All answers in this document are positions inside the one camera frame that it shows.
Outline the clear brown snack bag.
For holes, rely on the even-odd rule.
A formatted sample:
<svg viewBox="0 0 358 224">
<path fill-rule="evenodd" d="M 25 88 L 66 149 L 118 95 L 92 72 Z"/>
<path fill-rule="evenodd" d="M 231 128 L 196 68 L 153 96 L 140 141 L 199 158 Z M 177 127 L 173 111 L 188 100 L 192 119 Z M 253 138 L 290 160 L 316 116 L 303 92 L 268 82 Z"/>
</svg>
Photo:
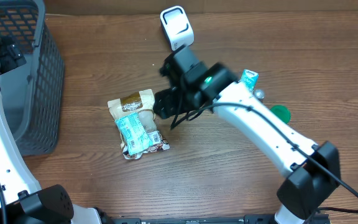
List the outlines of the clear brown snack bag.
<svg viewBox="0 0 358 224">
<path fill-rule="evenodd" d="M 149 135 L 149 133 L 153 131 L 158 131 L 154 122 L 154 103 L 154 94 L 151 89 L 148 89 L 135 92 L 123 98 L 110 100 L 108 101 L 108 108 L 111 116 L 114 119 L 114 122 L 121 117 L 132 113 L 137 113 L 139 115 L 140 122 Z M 127 145 L 127 143 L 125 142 L 121 133 L 120 135 L 124 147 L 124 145 Z"/>
</svg>

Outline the white red snack packet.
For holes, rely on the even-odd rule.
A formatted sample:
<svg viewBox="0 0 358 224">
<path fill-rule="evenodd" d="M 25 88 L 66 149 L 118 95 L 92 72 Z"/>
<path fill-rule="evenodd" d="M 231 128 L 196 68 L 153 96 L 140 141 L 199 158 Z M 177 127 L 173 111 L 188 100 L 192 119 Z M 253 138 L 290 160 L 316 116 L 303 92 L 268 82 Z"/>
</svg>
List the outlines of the white red snack packet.
<svg viewBox="0 0 358 224">
<path fill-rule="evenodd" d="M 153 131 L 149 133 L 149 137 L 153 140 L 153 145 L 142 152 L 130 155 L 126 145 L 122 148 L 122 154 L 125 159 L 140 159 L 143 154 L 150 154 L 154 152 L 167 151 L 170 149 L 168 141 L 160 134 L 160 131 Z"/>
</svg>

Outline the teal large tissue pack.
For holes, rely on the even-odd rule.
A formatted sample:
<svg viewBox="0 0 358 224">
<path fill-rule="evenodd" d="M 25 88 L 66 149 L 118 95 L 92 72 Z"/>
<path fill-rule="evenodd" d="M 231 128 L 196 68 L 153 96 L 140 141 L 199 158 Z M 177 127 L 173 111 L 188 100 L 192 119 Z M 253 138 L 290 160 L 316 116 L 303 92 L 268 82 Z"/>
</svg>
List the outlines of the teal large tissue pack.
<svg viewBox="0 0 358 224">
<path fill-rule="evenodd" d="M 140 122 L 137 113 L 121 117 L 115 120 L 115 124 L 127 143 L 130 156 L 143 152 L 152 145 L 152 140 Z"/>
</svg>

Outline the small Kleenex tissue pack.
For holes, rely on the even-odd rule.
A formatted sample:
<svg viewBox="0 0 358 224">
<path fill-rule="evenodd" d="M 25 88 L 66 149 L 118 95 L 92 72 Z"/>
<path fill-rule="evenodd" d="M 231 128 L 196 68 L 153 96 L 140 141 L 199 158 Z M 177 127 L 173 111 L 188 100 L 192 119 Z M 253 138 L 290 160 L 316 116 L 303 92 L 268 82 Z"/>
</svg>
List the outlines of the small Kleenex tissue pack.
<svg viewBox="0 0 358 224">
<path fill-rule="evenodd" d="M 246 88 L 253 92 L 257 80 L 259 78 L 259 74 L 257 72 L 254 72 L 252 70 L 244 69 L 241 75 L 241 82 L 243 82 L 246 86 Z"/>
</svg>

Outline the yellow oil bottle silver cap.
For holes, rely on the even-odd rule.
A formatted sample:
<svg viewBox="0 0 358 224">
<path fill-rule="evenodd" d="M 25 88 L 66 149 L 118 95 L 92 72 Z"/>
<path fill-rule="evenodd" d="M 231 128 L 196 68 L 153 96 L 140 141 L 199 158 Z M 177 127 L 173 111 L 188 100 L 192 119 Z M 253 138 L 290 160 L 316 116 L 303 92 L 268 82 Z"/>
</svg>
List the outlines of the yellow oil bottle silver cap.
<svg viewBox="0 0 358 224">
<path fill-rule="evenodd" d="M 254 96 L 260 101 L 263 102 L 265 98 L 265 92 L 261 89 L 254 90 Z"/>
</svg>

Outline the green lid white jar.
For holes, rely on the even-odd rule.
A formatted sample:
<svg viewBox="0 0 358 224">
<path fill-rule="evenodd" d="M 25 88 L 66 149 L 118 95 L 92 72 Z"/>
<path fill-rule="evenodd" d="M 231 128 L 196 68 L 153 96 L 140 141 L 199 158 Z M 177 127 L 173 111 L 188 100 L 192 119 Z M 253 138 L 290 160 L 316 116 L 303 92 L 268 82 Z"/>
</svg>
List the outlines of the green lid white jar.
<svg viewBox="0 0 358 224">
<path fill-rule="evenodd" d="M 284 105 L 274 105 L 270 108 L 270 111 L 285 124 L 288 124 L 291 120 L 290 110 Z"/>
</svg>

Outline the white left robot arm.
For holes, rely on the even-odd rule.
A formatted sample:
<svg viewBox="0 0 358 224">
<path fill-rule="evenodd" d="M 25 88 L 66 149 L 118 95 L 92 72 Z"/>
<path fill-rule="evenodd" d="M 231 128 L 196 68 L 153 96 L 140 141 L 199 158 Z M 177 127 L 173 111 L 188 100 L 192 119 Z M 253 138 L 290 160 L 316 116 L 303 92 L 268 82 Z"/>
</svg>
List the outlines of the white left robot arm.
<svg viewBox="0 0 358 224">
<path fill-rule="evenodd" d="M 9 129 L 1 91 L 0 223 L 101 223 L 97 209 L 75 205 L 61 185 L 41 188 Z"/>
</svg>

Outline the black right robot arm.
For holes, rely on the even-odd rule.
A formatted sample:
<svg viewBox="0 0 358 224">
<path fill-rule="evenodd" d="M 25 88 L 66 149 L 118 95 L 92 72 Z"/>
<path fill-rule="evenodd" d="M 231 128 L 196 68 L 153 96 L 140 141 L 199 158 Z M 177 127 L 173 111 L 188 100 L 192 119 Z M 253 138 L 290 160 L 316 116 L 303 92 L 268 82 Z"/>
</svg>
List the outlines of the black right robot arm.
<svg viewBox="0 0 358 224">
<path fill-rule="evenodd" d="M 225 65 L 208 68 L 184 45 L 164 61 L 160 74 L 170 88 L 155 94 L 154 113 L 162 119 L 211 110 L 250 139 L 285 181 L 276 223 L 304 223 L 338 188 L 339 152 L 330 142 L 316 144 L 274 115 Z"/>
</svg>

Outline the white barcode scanner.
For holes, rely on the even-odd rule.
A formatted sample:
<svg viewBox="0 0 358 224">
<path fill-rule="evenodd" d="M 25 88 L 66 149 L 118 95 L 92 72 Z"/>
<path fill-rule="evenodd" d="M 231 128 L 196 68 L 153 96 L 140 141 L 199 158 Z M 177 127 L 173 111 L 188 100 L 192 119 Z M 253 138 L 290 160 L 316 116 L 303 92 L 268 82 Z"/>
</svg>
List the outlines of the white barcode scanner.
<svg viewBox="0 0 358 224">
<path fill-rule="evenodd" d="M 160 13 L 162 30 L 172 51 L 182 45 L 193 44 L 195 37 L 188 16 L 181 6 L 173 6 Z"/>
</svg>

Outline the grey plastic mesh basket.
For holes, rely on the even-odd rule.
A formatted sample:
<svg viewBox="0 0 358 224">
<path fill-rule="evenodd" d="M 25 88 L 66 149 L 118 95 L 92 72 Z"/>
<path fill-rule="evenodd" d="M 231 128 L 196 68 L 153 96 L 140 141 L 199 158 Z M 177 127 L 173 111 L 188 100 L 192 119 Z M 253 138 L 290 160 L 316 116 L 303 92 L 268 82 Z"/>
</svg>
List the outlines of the grey plastic mesh basket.
<svg viewBox="0 0 358 224">
<path fill-rule="evenodd" d="M 43 1 L 0 1 L 0 37 L 11 37 L 26 64 L 0 73 L 7 123 L 22 156 L 50 154 L 58 142 L 65 64 L 45 23 Z"/>
</svg>

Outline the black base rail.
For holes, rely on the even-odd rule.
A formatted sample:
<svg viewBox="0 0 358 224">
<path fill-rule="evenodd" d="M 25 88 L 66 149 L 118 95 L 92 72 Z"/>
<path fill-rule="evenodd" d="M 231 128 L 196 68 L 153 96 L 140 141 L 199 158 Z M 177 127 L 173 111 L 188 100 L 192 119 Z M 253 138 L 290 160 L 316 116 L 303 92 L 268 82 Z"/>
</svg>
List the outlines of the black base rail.
<svg viewBox="0 0 358 224">
<path fill-rule="evenodd" d="M 113 218 L 115 224 L 270 224 L 275 223 L 274 215 L 245 215 L 243 217 L 217 218 Z"/>
</svg>

